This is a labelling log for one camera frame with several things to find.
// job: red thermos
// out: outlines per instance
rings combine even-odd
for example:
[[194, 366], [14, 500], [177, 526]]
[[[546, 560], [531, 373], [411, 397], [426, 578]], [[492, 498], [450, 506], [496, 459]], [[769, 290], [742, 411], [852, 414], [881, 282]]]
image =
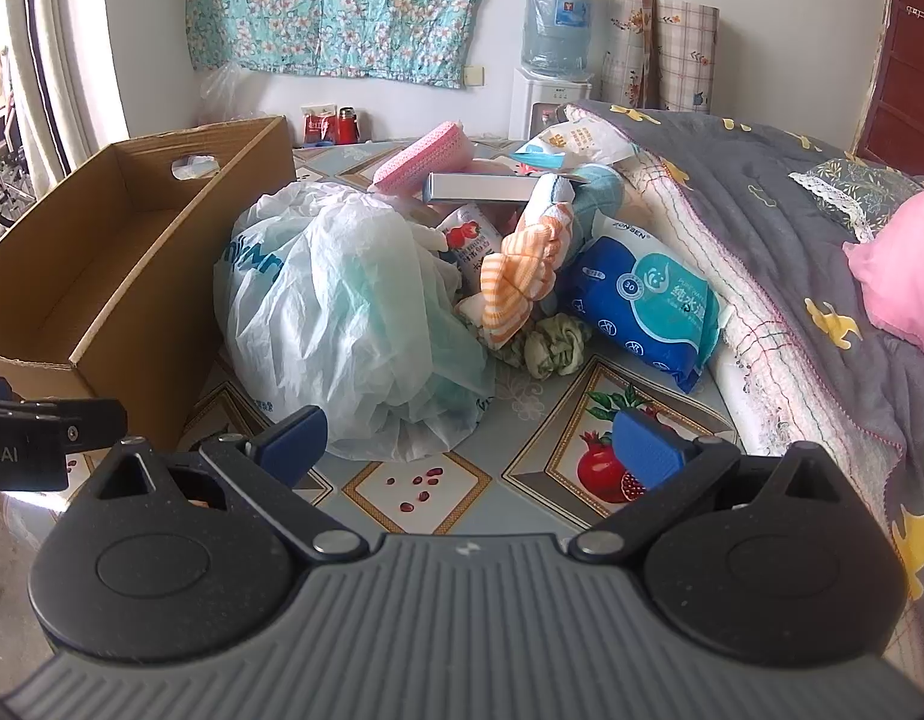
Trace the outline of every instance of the red thermos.
[[336, 146], [348, 146], [350, 143], [358, 143], [358, 121], [355, 117], [355, 108], [342, 108], [339, 110], [335, 144]]

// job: snack bag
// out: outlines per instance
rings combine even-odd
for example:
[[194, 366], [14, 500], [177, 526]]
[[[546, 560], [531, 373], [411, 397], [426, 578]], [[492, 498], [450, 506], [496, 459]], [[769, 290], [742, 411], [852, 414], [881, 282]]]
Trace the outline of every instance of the snack bag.
[[473, 203], [452, 211], [437, 229], [446, 234], [449, 258], [462, 271], [466, 293], [474, 295], [481, 290], [482, 260], [502, 251], [502, 235]]
[[572, 170], [590, 162], [614, 165], [638, 153], [609, 122], [583, 117], [577, 122], [553, 124], [511, 154], [516, 162], [543, 170]]
[[564, 310], [691, 391], [718, 342], [718, 298], [643, 229], [595, 213], [593, 242], [559, 283]]

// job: quilt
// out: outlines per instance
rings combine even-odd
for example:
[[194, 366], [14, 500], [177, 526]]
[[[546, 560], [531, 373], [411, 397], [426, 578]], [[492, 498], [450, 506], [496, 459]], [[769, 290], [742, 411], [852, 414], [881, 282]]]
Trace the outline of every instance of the quilt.
[[828, 143], [704, 114], [580, 103], [637, 143], [629, 167], [667, 194], [694, 264], [739, 312], [725, 341], [775, 442], [824, 445], [894, 544], [910, 605], [893, 645], [924, 682], [924, 354], [873, 327], [842, 244], [852, 240], [788, 177], [838, 156]]

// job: black clamp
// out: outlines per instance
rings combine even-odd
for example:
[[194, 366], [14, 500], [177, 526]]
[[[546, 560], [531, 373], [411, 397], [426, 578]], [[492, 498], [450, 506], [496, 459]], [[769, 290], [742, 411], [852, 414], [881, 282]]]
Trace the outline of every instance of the black clamp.
[[[310, 420], [297, 418], [295, 429], [314, 435]], [[286, 440], [283, 430], [271, 435]], [[369, 554], [362, 536], [307, 504], [248, 448], [235, 434], [185, 454], [120, 440], [33, 564], [29, 594], [51, 640], [144, 664], [207, 656], [270, 622], [300, 574]], [[324, 451], [324, 437], [308, 447]]]
[[778, 460], [716, 437], [673, 443], [684, 469], [576, 536], [569, 555], [635, 572], [672, 627], [739, 661], [881, 655], [905, 574], [825, 449], [795, 442]]
[[17, 402], [12, 396], [0, 379], [0, 490], [64, 490], [65, 455], [108, 448], [128, 430], [118, 400]]

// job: screw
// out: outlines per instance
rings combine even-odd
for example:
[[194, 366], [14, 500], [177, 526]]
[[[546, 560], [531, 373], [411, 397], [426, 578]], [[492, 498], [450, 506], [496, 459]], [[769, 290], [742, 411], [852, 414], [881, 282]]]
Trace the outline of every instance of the screw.
[[362, 546], [362, 539], [352, 531], [322, 531], [312, 546], [323, 555], [350, 555]]
[[604, 557], [622, 552], [625, 539], [612, 531], [588, 531], [576, 538], [575, 544], [585, 555]]

